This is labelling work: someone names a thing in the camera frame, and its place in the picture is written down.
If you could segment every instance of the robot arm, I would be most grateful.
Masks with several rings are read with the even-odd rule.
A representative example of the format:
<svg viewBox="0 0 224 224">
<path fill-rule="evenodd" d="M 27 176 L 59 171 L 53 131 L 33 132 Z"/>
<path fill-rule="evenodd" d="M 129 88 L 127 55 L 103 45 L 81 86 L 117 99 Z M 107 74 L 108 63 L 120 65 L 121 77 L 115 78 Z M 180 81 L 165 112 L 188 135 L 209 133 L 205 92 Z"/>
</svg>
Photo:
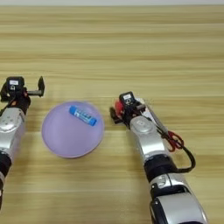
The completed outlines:
<svg viewBox="0 0 224 224">
<path fill-rule="evenodd" d="M 207 217 L 200 203 L 180 174 L 183 171 L 190 171 L 195 166 L 195 161 L 192 161 L 191 169 L 177 168 L 162 138 L 166 134 L 163 132 L 164 127 L 161 127 L 160 122 L 156 122 L 158 119 L 153 112 L 146 117 L 146 109 L 145 105 L 128 92 L 120 95 L 120 101 L 116 103 L 115 109 L 110 109 L 110 114 L 115 123 L 125 123 L 136 140 L 150 183 L 152 222 L 154 224 L 207 224 Z"/>
<path fill-rule="evenodd" d="M 27 91 L 23 77 L 9 77 L 1 90 L 1 102 L 8 102 L 0 115 L 0 209 L 4 180 L 18 154 L 18 145 L 25 133 L 25 114 L 31 104 L 29 95 L 42 96 L 45 91 L 41 77 L 37 91 Z"/>
</svg>

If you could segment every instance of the table surface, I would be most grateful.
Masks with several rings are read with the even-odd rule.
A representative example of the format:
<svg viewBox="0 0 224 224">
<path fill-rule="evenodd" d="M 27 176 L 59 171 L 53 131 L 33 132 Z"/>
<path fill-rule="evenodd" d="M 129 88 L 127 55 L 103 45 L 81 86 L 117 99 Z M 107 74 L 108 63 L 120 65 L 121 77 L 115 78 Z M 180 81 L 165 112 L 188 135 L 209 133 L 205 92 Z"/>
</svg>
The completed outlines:
<svg viewBox="0 0 224 224">
<path fill-rule="evenodd" d="M 197 159 L 185 177 L 210 223 L 224 207 L 224 7 L 2 7 L 0 77 L 23 75 L 32 98 L 21 151 L 5 183 L 3 224 L 151 223 L 149 184 L 109 107 L 132 90 L 151 103 Z M 50 109 L 89 101 L 103 114 L 101 144 L 85 157 L 52 154 L 41 138 Z M 183 152 L 173 155 L 188 165 Z"/>
</svg>

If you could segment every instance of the black cable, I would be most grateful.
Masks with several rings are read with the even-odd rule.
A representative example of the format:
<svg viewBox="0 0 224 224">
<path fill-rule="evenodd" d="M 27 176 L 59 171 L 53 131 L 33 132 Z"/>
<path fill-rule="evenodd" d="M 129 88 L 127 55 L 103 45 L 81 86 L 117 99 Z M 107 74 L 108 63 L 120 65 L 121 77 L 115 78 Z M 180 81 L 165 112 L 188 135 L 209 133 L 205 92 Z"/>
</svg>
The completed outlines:
<svg viewBox="0 0 224 224">
<path fill-rule="evenodd" d="M 181 145 L 181 148 L 184 150 L 184 152 L 186 153 L 186 155 L 189 157 L 190 161 L 191 161 L 191 166 L 187 167 L 187 168 L 180 168 L 178 169 L 178 173 L 187 173 L 190 172 L 195 166 L 196 166 L 196 160 L 193 156 L 193 154 L 182 144 L 180 144 L 178 142 L 179 145 Z"/>
</svg>

